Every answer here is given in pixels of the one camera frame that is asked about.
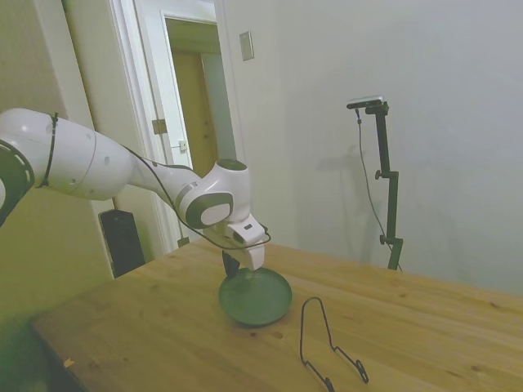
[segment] green bowl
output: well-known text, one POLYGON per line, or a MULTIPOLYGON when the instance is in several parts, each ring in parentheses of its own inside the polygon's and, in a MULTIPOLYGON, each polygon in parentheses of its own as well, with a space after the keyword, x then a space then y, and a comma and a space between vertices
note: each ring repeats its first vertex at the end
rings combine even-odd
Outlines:
POLYGON ((234 321, 247 327, 272 324, 288 313, 293 291, 275 271, 243 268, 225 278, 219 291, 220 305, 234 321))

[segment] wire stand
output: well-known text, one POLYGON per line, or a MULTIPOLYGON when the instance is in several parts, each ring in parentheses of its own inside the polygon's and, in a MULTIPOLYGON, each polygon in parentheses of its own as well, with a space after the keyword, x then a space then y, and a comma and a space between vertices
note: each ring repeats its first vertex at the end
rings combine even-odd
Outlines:
POLYGON ((312 371, 314 373, 316 373, 316 375, 321 379, 321 381, 325 384, 325 386, 327 387, 327 390, 329 392, 335 392, 334 390, 334 386, 333 386, 333 383, 329 380, 328 377, 323 377, 321 375, 320 372, 318 372, 318 370, 315 368, 315 366, 310 362, 310 361, 306 361, 304 358, 303 358, 303 327, 305 325, 305 307, 306 305, 313 301, 313 300, 317 300, 319 303, 320 303, 320 306, 321 306, 321 312, 323 313, 324 315, 324 321, 325 321, 325 328, 327 329, 327 334, 329 335, 329 345, 330 345, 330 348, 336 352, 336 351, 339 351, 340 353, 342 353, 342 355, 350 362, 352 363, 352 365, 354 365, 354 367, 358 370, 358 372, 360 373, 360 376, 361 376, 361 380, 367 384, 369 382, 369 376, 367 375, 367 372, 365 371, 365 367, 363 366, 362 362, 357 359, 356 361, 354 361, 351 357, 349 357, 345 351, 343 351, 340 347, 338 347, 337 345, 335 346, 333 344, 333 337, 331 336, 331 333, 330 333, 330 328, 329 328, 329 322, 327 321, 327 314, 325 314, 325 308, 324 308, 324 303, 322 302, 322 300, 317 297, 317 296, 312 296, 311 298, 309 298, 308 300, 306 300, 305 302, 303 302, 303 306, 302 306, 302 321, 301 321, 301 325, 300 325, 300 359, 302 360, 302 363, 305 365, 305 366, 308 366, 309 368, 312 369, 312 371))

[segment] doorway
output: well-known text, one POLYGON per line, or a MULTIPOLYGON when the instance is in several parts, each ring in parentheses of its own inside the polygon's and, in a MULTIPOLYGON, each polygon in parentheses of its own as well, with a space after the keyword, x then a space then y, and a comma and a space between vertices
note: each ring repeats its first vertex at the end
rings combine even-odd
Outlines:
POLYGON ((191 161, 203 177, 219 158, 236 158, 218 30, 211 23, 165 22, 191 161))

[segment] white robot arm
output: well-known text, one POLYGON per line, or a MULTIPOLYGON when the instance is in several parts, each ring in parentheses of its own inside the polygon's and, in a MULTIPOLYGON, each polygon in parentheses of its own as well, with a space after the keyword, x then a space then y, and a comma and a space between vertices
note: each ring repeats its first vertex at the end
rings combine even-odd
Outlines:
POLYGON ((241 162, 220 160, 200 178, 62 118, 27 109, 0 114, 0 225, 32 186, 106 200, 125 185, 155 192, 183 223, 203 229, 251 270, 263 265, 267 232, 250 213, 250 178, 241 162))

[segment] black cable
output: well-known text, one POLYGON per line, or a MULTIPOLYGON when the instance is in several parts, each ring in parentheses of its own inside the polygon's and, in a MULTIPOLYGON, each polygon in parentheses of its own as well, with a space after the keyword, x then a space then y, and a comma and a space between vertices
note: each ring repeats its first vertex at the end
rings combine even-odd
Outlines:
MULTIPOLYGON (((361 118, 360 118, 360 111, 358 109, 356 109, 355 111, 356 111, 356 116, 358 118, 358 131, 359 131, 359 134, 360 134, 360 158, 361 158, 361 166, 363 166, 363 173, 365 174, 365 184, 367 185, 367 195, 369 196, 370 207, 373 210, 374 217, 376 218, 376 221, 378 221, 379 228, 382 231, 383 237, 386 238, 387 236, 385 235, 385 230, 383 229, 382 222, 379 220, 378 214, 376 213, 376 208, 374 208, 373 198, 370 195, 369 176, 367 175, 367 167, 365 166, 365 160, 363 158, 363 149, 361 147, 361 118)), ((389 247, 389 250, 392 252, 391 245, 387 244, 387 246, 389 247)), ((398 263, 398 268, 400 269, 401 272, 403 272, 403 269, 401 268, 400 263, 398 263)))
POLYGON ((180 217, 180 214, 178 214, 178 211, 176 210, 176 208, 174 207, 174 203, 172 202, 172 199, 171 199, 171 196, 169 195, 169 192, 165 189, 165 186, 163 186, 163 182, 160 180, 160 178, 158 177, 158 175, 156 174, 156 171, 154 171, 154 169, 147 163, 147 161, 145 159, 143 159, 143 157, 141 157, 140 155, 138 155, 137 153, 135 153, 134 151, 132 151, 131 149, 129 149, 128 147, 126 147, 125 145, 123 145, 123 147, 129 151, 132 155, 134 155, 135 157, 137 157, 138 159, 140 159, 140 161, 147 166, 147 168, 150 170, 151 173, 153 173, 153 176, 154 178, 158 181, 158 184, 160 185, 160 187, 162 188, 162 191, 165 193, 165 196, 167 196, 167 199, 169 201, 169 204, 171 204, 171 208, 172 210, 174 211, 174 213, 177 215, 177 218, 178 220, 187 228, 189 229, 190 231, 196 233, 197 235, 199 235, 200 237, 203 237, 205 239, 207 239, 212 245, 216 246, 216 247, 219 247, 220 249, 223 249, 224 251, 240 251, 240 250, 244 250, 244 249, 249 249, 251 247, 257 247, 259 245, 264 245, 266 243, 268 243, 270 240, 271 240, 271 236, 269 234, 269 232, 267 231, 267 228, 260 224, 261 227, 263 227, 263 229, 265 230, 265 235, 267 236, 267 240, 261 242, 261 243, 254 243, 253 245, 247 245, 246 247, 224 247, 222 245, 220 245, 219 243, 216 243, 214 242, 213 240, 211 240, 207 235, 203 234, 203 233, 200 233, 198 230, 196 229, 193 229, 192 227, 190 227, 189 225, 187 225, 183 219, 181 219, 180 217))

